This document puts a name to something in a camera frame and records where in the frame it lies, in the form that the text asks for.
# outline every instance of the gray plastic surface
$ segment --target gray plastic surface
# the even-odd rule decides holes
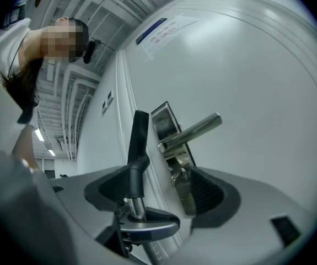
[[[303,235],[311,229],[310,215],[275,187],[212,169],[199,169],[235,186],[241,195],[241,205],[221,227],[194,229],[172,256],[171,264],[254,264],[281,253],[282,242],[270,223],[275,216],[287,215]]]
[[[120,167],[113,167],[98,172],[82,174],[74,177],[50,180],[51,185],[61,186],[64,190],[56,193],[68,214],[81,225],[88,235],[97,238],[103,230],[112,224],[114,213],[98,211],[84,196],[85,187]]]
[[[132,261],[130,261],[129,259],[122,258],[121,256],[113,253],[112,251],[108,250],[103,245],[94,240],[94,236],[96,233],[101,232],[101,230],[112,224],[113,213],[96,210],[90,203],[85,201],[83,195],[81,195],[80,197],[82,197],[84,200],[82,200],[81,198],[75,198],[76,194],[80,192],[80,188],[75,187],[73,191],[71,191],[71,187],[74,187],[75,185],[73,182],[75,182],[77,179],[80,181],[81,185],[86,184],[87,179],[89,181],[95,180],[116,169],[118,169],[118,167],[102,170],[100,173],[96,172],[87,174],[88,177],[86,178],[82,176],[75,176],[50,181],[52,185],[62,185],[64,187],[64,190],[57,193],[59,197],[53,191],[52,185],[49,183],[49,180],[44,173],[34,173],[34,181],[39,190],[40,198],[47,206],[52,208],[54,211],[57,211],[59,215],[64,218],[64,222],[68,226],[72,248],[67,248],[67,250],[71,251],[72,255],[74,255],[74,258],[76,259],[75,264],[95,265],[99,263],[132,263]],[[65,193],[60,196],[60,194],[64,192],[66,188],[68,189],[67,193],[69,196],[66,196]],[[91,213],[94,216],[85,217],[85,213],[82,212],[84,210],[86,211],[87,215]]]

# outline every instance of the white wall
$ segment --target white wall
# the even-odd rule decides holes
[[[43,169],[42,169],[42,159],[36,159],[36,163],[37,163],[39,169],[43,171]]]
[[[54,169],[54,160],[44,159],[44,170],[55,170]]]
[[[116,59],[113,54],[106,65],[102,79],[87,108],[82,124],[77,153],[80,174],[126,164],[126,156],[120,143],[117,90]],[[108,93],[113,91],[114,99],[104,114],[101,107]]]
[[[64,158],[54,159],[55,177],[60,178],[60,174],[66,174],[69,177],[78,175],[76,161],[69,161]]]
[[[41,28],[43,16],[51,0],[41,0],[37,8],[35,7],[35,1],[36,0],[28,0],[26,4],[26,17],[31,19],[30,29]]]
[[[151,112],[168,101],[182,130],[219,113],[221,126],[189,142],[196,165],[273,185],[317,216],[317,35],[306,35],[307,28],[276,8],[280,34],[269,31],[270,17],[245,14],[246,4],[232,14],[214,12],[217,0],[198,0],[198,7],[208,10],[188,9],[189,1],[197,3],[177,3],[162,15],[170,21],[184,12],[198,22],[151,60],[135,37],[125,48],[137,109]],[[261,4],[259,10],[268,13],[267,7]],[[287,38],[293,26],[299,34]],[[151,131],[147,145],[152,164],[161,170]],[[169,182],[166,173],[156,175],[161,187]],[[168,186],[163,189],[171,199]]]

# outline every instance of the white pipe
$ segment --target white pipe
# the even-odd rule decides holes
[[[92,14],[92,16],[90,17],[90,19],[88,20],[87,24],[89,24],[91,22],[91,20],[93,19],[93,17],[97,14],[97,12],[99,11],[99,9],[103,6],[103,4],[106,2],[107,0],[103,0],[97,7],[96,11],[94,11],[94,13]]]
[[[102,64],[102,65],[100,65],[99,67],[98,67],[98,73],[101,71],[101,69],[102,69],[102,67],[105,65],[105,63],[104,64]]]
[[[61,0],[50,0],[48,7],[46,9],[46,12],[43,16],[40,28],[44,28],[45,26],[49,25],[49,22],[50,22],[52,16],[54,15],[54,12],[55,12],[57,6],[59,5],[60,1]]]
[[[76,118],[75,118],[75,125],[74,125],[74,128],[75,128],[75,138],[74,138],[74,143],[75,143],[75,160],[76,160],[76,151],[77,151],[77,148],[76,148],[76,144],[77,144],[77,140],[76,140],[76,137],[77,137],[77,121],[79,119],[79,115],[80,115],[80,112],[81,112],[81,109],[82,109],[82,106],[83,104],[85,103],[85,100],[87,99],[87,96],[88,96],[88,92],[84,95],[84,97],[82,98],[81,102],[80,102],[80,105],[79,105],[79,108],[77,109],[77,112],[76,112]]]
[[[37,112],[38,112],[38,114],[39,114],[39,116],[41,118],[41,122],[42,122],[42,125],[43,125],[43,128],[44,128],[44,133],[46,134],[46,137],[47,137],[49,143],[52,144],[52,142],[50,141],[49,135],[48,135],[48,131],[47,131],[46,125],[44,124],[44,121],[43,121],[41,109],[39,107],[37,109]]]
[[[69,100],[70,100],[70,91],[72,89],[72,86],[69,86],[68,90],[68,98],[66,99],[66,115],[65,115],[65,120],[69,118]]]
[[[48,115],[49,121],[52,123],[52,119],[50,118],[50,114],[49,114],[49,108],[48,108],[47,101],[46,101],[46,99],[44,97],[42,97],[42,98],[43,98],[44,103],[46,104],[47,115]]]
[[[57,63],[55,68],[55,77],[54,77],[54,97],[57,97],[57,90],[58,90],[58,79],[59,79],[59,72],[60,72],[60,63]]]
[[[101,58],[102,58],[104,52],[105,52],[106,49],[108,48],[109,44],[112,42],[113,38],[118,34],[118,32],[123,28],[124,25],[125,25],[125,24],[122,24],[122,26],[121,26],[120,28],[118,28],[118,30],[115,32],[115,34],[111,37],[111,39],[110,39],[109,42],[107,43],[105,49],[103,50],[103,52],[102,52],[101,55],[99,56],[99,58],[98,58],[98,60],[97,60],[97,62],[96,62],[95,67],[97,67],[97,65],[98,65],[98,63],[99,63],[99,60],[101,60]]]
[[[106,17],[108,17],[109,13],[106,13],[106,15],[104,16],[104,18],[98,23],[98,25],[95,27],[95,29],[93,30],[93,32],[90,34],[90,37],[96,32],[96,30],[102,25],[103,21],[106,19]]]
[[[83,118],[85,117],[85,111],[87,110],[87,105],[88,105],[88,102],[90,101],[90,98],[92,97],[93,95],[89,94],[87,96],[87,99],[85,101],[85,104],[83,105],[83,109],[82,109],[82,112],[81,112],[81,116],[79,118],[79,123],[77,125],[77,131],[78,133],[80,133],[80,127],[82,125],[82,122],[83,122]]]
[[[70,104],[69,104],[69,115],[68,115],[68,140],[69,140],[69,152],[70,152],[70,158],[72,160],[72,150],[71,150],[71,120],[72,120],[72,112],[74,108],[75,103],[75,97],[77,93],[77,89],[79,84],[82,84],[84,86],[88,86],[90,88],[96,89],[97,84],[94,82],[86,81],[85,79],[77,78],[74,81],[74,85],[72,87],[71,96],[70,96]]]
[[[66,134],[65,134],[65,102],[66,102],[66,92],[67,92],[67,87],[69,84],[69,78],[70,78],[71,72],[79,73],[80,75],[86,76],[86,77],[91,78],[95,81],[100,80],[99,75],[92,73],[84,68],[81,68],[75,64],[69,64],[65,69],[64,79],[63,79],[63,87],[62,87],[62,91],[61,91],[61,127],[63,130],[65,149],[66,149],[66,153],[68,155],[69,160],[70,160],[69,149],[68,149],[68,145],[67,145],[67,141],[66,141]]]
[[[124,9],[128,14],[132,15],[135,19],[137,19],[140,23],[143,23],[143,19],[138,16],[132,9],[130,9],[127,5],[120,2],[120,0],[112,0],[115,4],[117,4],[119,7]]]

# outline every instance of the metal handle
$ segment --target metal handle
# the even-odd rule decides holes
[[[146,221],[146,208],[142,198],[128,198],[131,216],[140,221]]]
[[[173,176],[170,177],[172,187],[175,188],[176,181],[179,178],[181,178],[185,183],[188,181],[187,173],[186,173],[186,170],[184,168],[181,168]]]
[[[158,150],[161,153],[166,153],[176,147],[181,146],[182,144],[187,143],[190,140],[199,137],[200,135],[207,133],[221,124],[221,116],[218,113],[213,113],[185,131],[168,136],[161,140],[158,145]]]

